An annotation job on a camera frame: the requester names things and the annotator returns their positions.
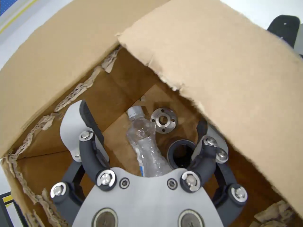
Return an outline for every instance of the corrugated cardboard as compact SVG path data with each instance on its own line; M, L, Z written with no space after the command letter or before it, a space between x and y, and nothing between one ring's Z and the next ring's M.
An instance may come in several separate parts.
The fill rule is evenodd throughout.
M303 63L284 41L219 0L172 0L119 41L192 100L303 215Z
M0 71L0 131L5 133L0 138L1 156L8 150L14 153L35 124L90 77L118 45L118 33L134 57L121 49L111 73L99 70L93 86L75 100L86 100L105 136L111 166L139 174L136 155L125 137L129 126L125 111L132 105L144 106L147 117L161 106L177 113L178 128L157 136L163 155L175 139L197 140L195 127L201 115L156 73L194 101L302 213L301 197L296 195L302 189L299 159L293 158L302 150L302 64L286 44L218 0L75 0L67 5L38 28ZM9 164L2 163L23 213L40 218L46 227L57 227L50 219L55 217L49 210L51 202L36 200L44 188L49 192L61 180L72 160L59 135L66 109L46 131L35 132L18 157L18 167L11 172ZM236 178L255 196L245 213L253 218L280 197L243 156L230 149ZM22 179L14 177L17 170ZM266 201L262 193L254 192L255 184L247 183L250 176L270 190L272 199ZM290 181L294 183L287 191ZM93 186L87 176L81 185L85 195ZM266 201L264 208L260 201ZM241 219L241 226L249 225L252 218Z
M169 0L74 0L0 71L0 156L46 108L117 45L116 34Z

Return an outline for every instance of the plastic water bottle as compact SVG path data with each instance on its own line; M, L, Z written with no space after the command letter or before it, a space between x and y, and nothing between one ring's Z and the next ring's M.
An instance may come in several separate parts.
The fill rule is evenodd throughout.
M157 147L156 124L144 118L140 106L129 108L127 114L132 122L127 138L137 153L142 176L159 177L172 171Z

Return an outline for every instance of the bottle label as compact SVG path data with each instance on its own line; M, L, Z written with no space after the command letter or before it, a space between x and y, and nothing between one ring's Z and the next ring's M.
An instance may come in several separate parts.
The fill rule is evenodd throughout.
M141 175L142 177L145 176L145 173L144 173L144 166L143 166L143 162L141 160L141 154L140 154L140 151L139 151L139 148L135 148L135 151L137 153L137 160L138 160L138 163L139 163L139 167L140 167L140 172L141 172Z

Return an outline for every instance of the bottle cap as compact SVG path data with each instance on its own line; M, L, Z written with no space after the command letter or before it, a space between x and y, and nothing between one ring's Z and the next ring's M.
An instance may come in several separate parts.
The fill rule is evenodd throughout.
M142 107L140 107L140 106L130 107L127 110L127 114L129 116L129 118L132 118L134 116L140 116L140 117L144 117L145 116L145 114L143 113Z

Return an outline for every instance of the cardboard flap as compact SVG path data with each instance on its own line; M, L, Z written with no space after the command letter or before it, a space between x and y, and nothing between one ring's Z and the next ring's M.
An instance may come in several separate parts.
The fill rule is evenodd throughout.
M119 41L191 99L303 215L303 63L283 40L219 0L172 0Z
M74 0L0 71L0 156L47 107L118 44L115 35L169 0Z

